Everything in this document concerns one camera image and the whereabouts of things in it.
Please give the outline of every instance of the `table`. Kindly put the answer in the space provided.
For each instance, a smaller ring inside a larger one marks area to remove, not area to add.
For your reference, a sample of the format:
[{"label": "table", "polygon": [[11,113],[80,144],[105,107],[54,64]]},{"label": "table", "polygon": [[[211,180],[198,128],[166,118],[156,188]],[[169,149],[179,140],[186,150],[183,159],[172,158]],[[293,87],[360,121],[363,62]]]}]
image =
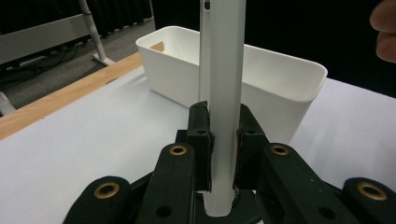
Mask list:
[{"label": "table", "polygon": [[[134,54],[0,118],[0,223],[61,223],[93,180],[153,170],[188,109],[150,91],[141,64]],[[393,111],[393,98],[327,79],[290,145],[337,187],[362,176],[396,190]]]}]

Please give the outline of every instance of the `screw hole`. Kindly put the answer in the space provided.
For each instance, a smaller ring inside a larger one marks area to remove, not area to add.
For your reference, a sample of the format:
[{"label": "screw hole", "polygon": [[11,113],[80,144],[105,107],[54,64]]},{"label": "screw hole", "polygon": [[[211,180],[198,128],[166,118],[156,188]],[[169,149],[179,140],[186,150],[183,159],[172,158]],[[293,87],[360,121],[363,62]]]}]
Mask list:
[{"label": "screw hole", "polygon": [[371,187],[364,187],[363,189],[364,189],[365,191],[367,191],[368,193],[370,193],[370,194],[374,194],[374,195],[376,195],[376,196],[381,195],[381,194],[379,193],[378,190],[373,189],[373,188],[371,188]]},{"label": "screw hole", "polygon": [[289,150],[285,147],[276,146],[276,147],[272,147],[271,150],[273,153],[280,156],[286,156],[289,154]]},{"label": "screw hole", "polygon": [[99,192],[100,192],[101,194],[108,194],[109,192],[111,192],[111,191],[113,191],[113,190],[114,190],[114,186],[108,185],[108,186],[102,187],[102,188],[99,190]]},{"label": "screw hole", "polygon": [[180,153],[180,152],[183,151],[183,148],[181,148],[181,147],[175,147],[173,151],[174,151],[175,153]]},{"label": "screw hole", "polygon": [[170,206],[164,205],[157,209],[157,217],[169,217],[172,214],[172,208]]},{"label": "screw hole", "polygon": [[334,219],[335,218],[335,213],[332,209],[327,208],[327,207],[320,207],[318,209],[318,211],[320,212],[320,214],[323,217],[326,217],[327,219]]}]

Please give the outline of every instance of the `white pole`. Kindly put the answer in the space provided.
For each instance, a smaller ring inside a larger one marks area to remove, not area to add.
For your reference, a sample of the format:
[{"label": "white pole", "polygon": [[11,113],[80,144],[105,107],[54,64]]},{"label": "white pole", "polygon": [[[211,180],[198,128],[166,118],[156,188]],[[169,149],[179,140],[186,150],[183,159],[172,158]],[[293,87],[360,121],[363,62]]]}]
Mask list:
[{"label": "white pole", "polygon": [[5,116],[16,111],[15,107],[8,100],[8,98],[0,91],[0,114]]},{"label": "white pole", "polygon": [[210,129],[215,135],[209,216],[227,216],[233,204],[236,131],[239,127],[246,0],[212,0],[210,8]]},{"label": "white pole", "polygon": [[210,106],[210,0],[201,0],[199,102]]},{"label": "white pole", "polygon": [[85,25],[87,26],[88,31],[90,32],[91,38],[93,40],[93,43],[96,46],[96,50],[98,51],[99,60],[104,62],[106,60],[105,50],[103,49],[102,42],[100,41],[100,37],[98,31],[96,30],[95,22],[93,21],[90,9],[88,8],[86,0],[78,0],[78,1],[82,10],[82,15],[85,21]]}]

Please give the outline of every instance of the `wooden table edge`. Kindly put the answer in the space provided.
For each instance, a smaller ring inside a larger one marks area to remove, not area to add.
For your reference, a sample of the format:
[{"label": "wooden table edge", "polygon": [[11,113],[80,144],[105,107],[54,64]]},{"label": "wooden table edge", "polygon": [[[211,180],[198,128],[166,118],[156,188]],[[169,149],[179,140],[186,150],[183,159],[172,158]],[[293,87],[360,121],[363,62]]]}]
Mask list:
[{"label": "wooden table edge", "polygon": [[109,81],[124,76],[141,65],[140,54],[137,52],[29,105],[21,107],[11,114],[3,116],[0,118],[0,140],[105,86]]}]

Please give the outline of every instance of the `human hand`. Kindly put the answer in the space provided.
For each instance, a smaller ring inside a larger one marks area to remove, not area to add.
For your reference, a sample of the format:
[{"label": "human hand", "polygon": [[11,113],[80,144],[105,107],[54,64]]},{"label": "human hand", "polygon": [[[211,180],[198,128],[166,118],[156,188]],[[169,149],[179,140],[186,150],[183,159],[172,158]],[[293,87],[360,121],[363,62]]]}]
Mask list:
[{"label": "human hand", "polygon": [[387,62],[396,63],[396,0],[383,0],[372,12],[370,23],[379,31],[376,55]]}]

